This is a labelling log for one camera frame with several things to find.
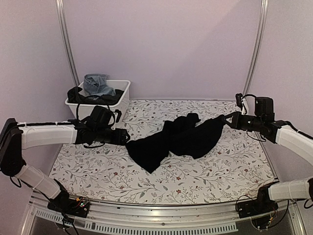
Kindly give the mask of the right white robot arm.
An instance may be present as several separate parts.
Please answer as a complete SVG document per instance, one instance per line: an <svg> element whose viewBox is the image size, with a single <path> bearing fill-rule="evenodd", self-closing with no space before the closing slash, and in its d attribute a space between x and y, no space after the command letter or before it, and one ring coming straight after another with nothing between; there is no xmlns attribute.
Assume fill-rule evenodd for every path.
<svg viewBox="0 0 313 235"><path fill-rule="evenodd" d="M222 116L222 121L229 127L248 132L258 132L273 144L285 147L299 157L313 164L313 139L296 130L288 121L274 120L274 114L261 116L242 115L233 112ZM265 186L263 194L253 202L256 213L264 213L271 207L272 201L279 200L312 200L313 178L278 182Z"/></svg>

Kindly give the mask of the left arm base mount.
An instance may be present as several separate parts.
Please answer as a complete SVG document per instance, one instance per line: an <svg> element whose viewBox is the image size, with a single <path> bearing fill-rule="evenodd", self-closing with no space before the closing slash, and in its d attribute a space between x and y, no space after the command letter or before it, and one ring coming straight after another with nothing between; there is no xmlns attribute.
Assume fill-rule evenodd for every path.
<svg viewBox="0 0 313 235"><path fill-rule="evenodd" d="M72 199L64 187L60 187L60 190L56 198L49 199L47 208L66 215L86 218L90 208L89 199L82 196Z"/></svg>

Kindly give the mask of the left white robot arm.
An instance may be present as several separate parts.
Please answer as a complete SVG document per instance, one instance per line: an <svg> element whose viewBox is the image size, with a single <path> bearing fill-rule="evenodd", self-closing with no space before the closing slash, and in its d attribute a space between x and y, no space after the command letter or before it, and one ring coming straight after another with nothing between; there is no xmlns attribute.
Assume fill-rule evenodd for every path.
<svg viewBox="0 0 313 235"><path fill-rule="evenodd" d="M41 170L28 165L24 150L55 144L85 144L94 142L124 146L130 139L126 129L91 119L70 119L66 122L26 123L9 118L0 134L0 170L43 193L61 212L69 212L73 203L64 187Z"/></svg>

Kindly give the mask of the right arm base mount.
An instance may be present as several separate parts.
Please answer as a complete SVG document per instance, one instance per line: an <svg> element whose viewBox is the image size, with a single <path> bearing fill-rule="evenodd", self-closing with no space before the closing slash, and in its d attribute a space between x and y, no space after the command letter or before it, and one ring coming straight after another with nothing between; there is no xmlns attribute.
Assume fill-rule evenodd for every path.
<svg viewBox="0 0 313 235"><path fill-rule="evenodd" d="M235 210L240 218L273 212L278 209L277 202L272 201L269 198L268 189L271 185L272 183L260 187L256 199L250 199L243 202L236 201Z"/></svg>

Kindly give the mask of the black t-shirt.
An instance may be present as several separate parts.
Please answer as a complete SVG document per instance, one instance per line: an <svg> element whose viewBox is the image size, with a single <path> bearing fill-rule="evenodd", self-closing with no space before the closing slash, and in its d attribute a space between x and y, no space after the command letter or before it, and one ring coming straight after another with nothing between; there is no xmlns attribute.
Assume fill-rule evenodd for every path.
<svg viewBox="0 0 313 235"><path fill-rule="evenodd" d="M163 129L153 135L126 143L131 159L141 168L153 173L169 153L198 159L209 153L218 143L224 123L220 115L200 125L197 113L165 121Z"/></svg>

